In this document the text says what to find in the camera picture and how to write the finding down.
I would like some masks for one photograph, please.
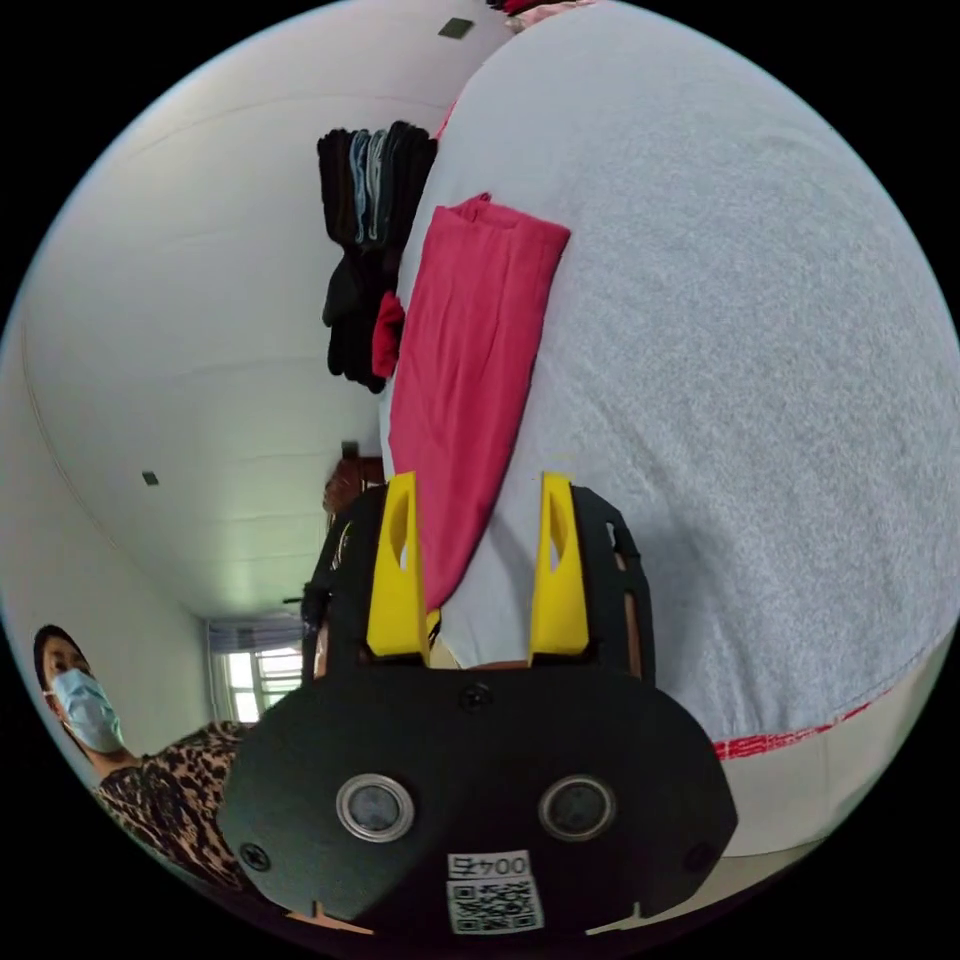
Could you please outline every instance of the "sticker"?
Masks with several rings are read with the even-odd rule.
[[[447,873],[454,933],[489,936],[543,929],[528,851],[450,854]]]

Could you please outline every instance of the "qr code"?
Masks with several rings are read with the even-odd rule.
[[[447,899],[454,933],[519,933],[543,927],[532,877],[448,883]]]

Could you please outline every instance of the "wooden furniture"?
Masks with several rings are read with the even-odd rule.
[[[323,490],[323,509],[327,530],[338,513],[348,507],[368,487],[384,483],[383,458],[346,456],[341,458]]]

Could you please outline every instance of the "white wall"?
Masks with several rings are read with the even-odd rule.
[[[55,623],[74,637],[134,753],[158,750],[212,718],[203,631],[199,620],[154,589],[74,500],[33,413],[22,319],[15,307],[0,352],[0,609],[41,716],[90,782],[89,764],[42,704],[33,669],[36,630]]]
[[[451,16],[477,25],[439,37]],[[38,251],[22,297],[51,447],[113,541],[193,613],[296,595],[341,441],[379,451],[376,397],[327,371],[320,313],[343,251],[317,139],[435,130],[509,38],[482,0],[351,0],[282,23],[124,131]]]

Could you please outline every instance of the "face mask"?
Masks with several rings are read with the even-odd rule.
[[[97,753],[123,749],[120,721],[103,688],[82,670],[58,674],[50,685],[67,716],[70,732]]]

